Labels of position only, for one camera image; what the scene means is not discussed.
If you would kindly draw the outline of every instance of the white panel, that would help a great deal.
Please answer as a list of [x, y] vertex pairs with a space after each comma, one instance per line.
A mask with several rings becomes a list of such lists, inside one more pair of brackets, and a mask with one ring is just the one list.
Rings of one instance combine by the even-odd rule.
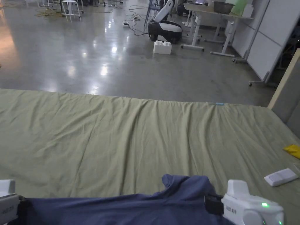
[[246, 24], [239, 23], [236, 28], [236, 33], [232, 43], [232, 47], [238, 52], [240, 56], [244, 56], [248, 49], [251, 39], [254, 35], [254, 30]]
[[240, 21], [236, 29], [236, 33], [233, 40], [233, 48], [239, 53], [240, 56], [243, 56], [245, 51], [248, 49], [251, 39], [254, 35], [254, 29], [257, 28], [259, 19], [261, 18], [264, 6], [268, 0], [256, 0], [253, 1], [254, 11], [252, 13], [253, 20], [243, 20]]
[[257, 75], [264, 79], [266, 73], [274, 66], [280, 51], [279, 45], [258, 32], [248, 57], [248, 63]]
[[299, 14], [300, 0], [271, 0], [259, 31], [283, 46]]
[[256, 0], [253, 1], [253, 13], [252, 17], [254, 18], [253, 20], [245, 20], [244, 22], [247, 23], [250, 27], [253, 29], [256, 29], [258, 26], [258, 22], [261, 18], [261, 15], [264, 12], [264, 6], [267, 4], [268, 0]]

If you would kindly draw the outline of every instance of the white table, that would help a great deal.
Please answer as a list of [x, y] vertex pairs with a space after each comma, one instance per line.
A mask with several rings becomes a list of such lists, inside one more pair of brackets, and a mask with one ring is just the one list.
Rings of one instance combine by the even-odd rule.
[[[192, 44], [191, 45], [183, 44], [183, 45], [181, 45], [181, 48], [183, 48], [183, 47], [189, 47], [189, 48], [194, 48], [194, 49], [201, 49], [202, 51], [204, 51], [204, 47], [196, 46], [196, 40], [197, 40], [198, 31], [199, 31], [199, 27], [200, 27], [200, 23], [201, 23], [201, 14], [202, 13], [217, 14], [217, 15], [220, 15], [221, 19], [220, 19], [220, 21], [218, 23], [216, 32], [214, 34], [214, 38], [212, 40], [206, 40], [207, 42], [214, 42], [214, 43], [222, 43], [223, 44], [223, 41], [217, 41], [216, 40], [217, 36], [218, 36], [218, 33], [220, 31], [220, 25], [221, 25], [221, 21], [222, 21], [223, 18], [227, 19], [228, 21], [230, 21], [231, 22], [231, 26], [230, 26], [227, 38], [225, 40], [222, 52], [210, 52], [210, 53], [211, 54], [216, 54], [216, 55], [221, 55], [221, 56], [234, 57], [234, 55], [226, 54], [226, 49], [228, 47], [229, 42], [232, 41], [232, 39], [233, 39], [233, 35], [235, 33], [235, 30], [236, 30], [236, 27], [237, 27], [237, 25], [239, 23], [239, 20], [251, 20], [253, 18], [238, 16], [238, 15], [236, 15], [234, 13], [229, 13], [229, 14], [216, 13], [214, 11], [214, 7], [213, 6], [204, 6], [204, 5], [196, 5], [196, 4], [185, 3], [184, 7], [187, 10], [190, 10], [190, 11], [196, 13], [197, 17], [198, 17], [198, 21], [197, 21], [197, 24], [196, 24], [196, 30], [195, 30], [195, 33], [194, 33], [194, 38], [193, 38]], [[194, 20], [193, 20], [193, 17], [192, 17], [192, 27], [191, 27], [191, 30], [190, 30], [190, 34], [193, 33], [193, 29], [194, 29]]]

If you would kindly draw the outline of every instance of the yellow object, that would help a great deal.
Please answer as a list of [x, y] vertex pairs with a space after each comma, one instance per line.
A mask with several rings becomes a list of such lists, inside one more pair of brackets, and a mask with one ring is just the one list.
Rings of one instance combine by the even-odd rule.
[[297, 145], [289, 145], [283, 148], [287, 153], [300, 159], [300, 147]]

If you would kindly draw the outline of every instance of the gray bowl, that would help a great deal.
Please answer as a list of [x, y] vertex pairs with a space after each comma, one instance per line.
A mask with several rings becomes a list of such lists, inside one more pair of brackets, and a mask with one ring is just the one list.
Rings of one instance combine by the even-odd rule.
[[229, 14], [234, 6], [231, 3], [214, 1], [214, 11], [216, 13]]

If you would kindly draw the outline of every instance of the white stool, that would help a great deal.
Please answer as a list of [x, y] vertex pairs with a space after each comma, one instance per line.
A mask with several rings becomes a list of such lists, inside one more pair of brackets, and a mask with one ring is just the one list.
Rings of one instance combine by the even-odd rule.
[[[69, 13], [66, 13], [66, 10], [65, 10], [65, 7], [64, 7], [64, 2], [67, 3]], [[78, 11], [78, 14], [73, 13], [72, 4], [75, 4], [77, 6], [77, 9], [75, 9], [75, 11]], [[77, 1], [75, 1], [75, 0], [63, 0], [62, 1], [62, 8], [64, 10], [63, 14], [66, 15], [67, 21], [68, 21], [67, 15], [70, 15], [70, 21], [71, 22], [72, 22], [71, 16], [74, 16], [74, 18], [75, 18], [75, 16], [79, 16], [79, 19], [81, 21], [80, 10], [79, 10]]]

